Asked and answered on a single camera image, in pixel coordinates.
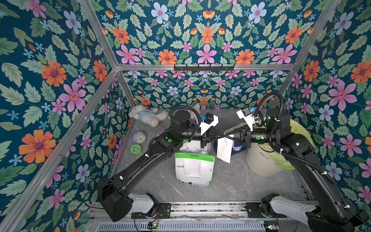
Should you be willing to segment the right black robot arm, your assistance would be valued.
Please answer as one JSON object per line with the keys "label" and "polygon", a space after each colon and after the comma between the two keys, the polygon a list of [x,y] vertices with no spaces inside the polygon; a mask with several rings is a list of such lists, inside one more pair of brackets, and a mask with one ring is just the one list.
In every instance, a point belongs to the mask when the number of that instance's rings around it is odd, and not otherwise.
{"label": "right black robot arm", "polygon": [[299,172],[318,204],[304,205],[271,193],[261,200],[263,216],[285,215],[303,224],[313,232],[353,232],[357,226],[366,224],[369,214],[356,207],[341,193],[330,173],[323,168],[315,148],[302,134],[291,132],[290,116],[284,110],[285,101],[278,92],[270,96],[279,99],[279,108],[269,109],[265,115],[260,112],[262,104],[256,109],[245,108],[237,115],[246,125],[226,134],[239,134],[234,140],[245,148],[252,143],[268,143],[274,152],[282,155]]}

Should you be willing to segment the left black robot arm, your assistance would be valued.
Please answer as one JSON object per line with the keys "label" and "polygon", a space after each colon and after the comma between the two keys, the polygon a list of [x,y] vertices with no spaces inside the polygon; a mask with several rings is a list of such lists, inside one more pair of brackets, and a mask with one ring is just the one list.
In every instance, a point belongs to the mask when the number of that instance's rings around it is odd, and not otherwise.
{"label": "left black robot arm", "polygon": [[98,181],[98,202],[113,222],[135,213],[150,218],[158,216],[158,200],[150,193],[132,193],[136,185],[156,166],[177,153],[184,141],[199,141],[204,147],[225,138],[225,134],[212,125],[216,121],[212,114],[202,118],[192,107],[177,106],[170,111],[169,117],[169,128],[150,140],[141,157],[118,174]]}

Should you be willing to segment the bag white receipt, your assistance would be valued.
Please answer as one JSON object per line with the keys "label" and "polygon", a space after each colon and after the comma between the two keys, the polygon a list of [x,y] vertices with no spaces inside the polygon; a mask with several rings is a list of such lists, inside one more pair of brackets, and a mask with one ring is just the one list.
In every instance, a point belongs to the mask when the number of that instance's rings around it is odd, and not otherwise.
{"label": "bag white receipt", "polygon": [[222,145],[222,140],[218,139],[217,140],[217,152],[216,156],[218,159],[226,162],[226,163],[231,163],[231,152],[228,151],[227,147],[223,147]]}

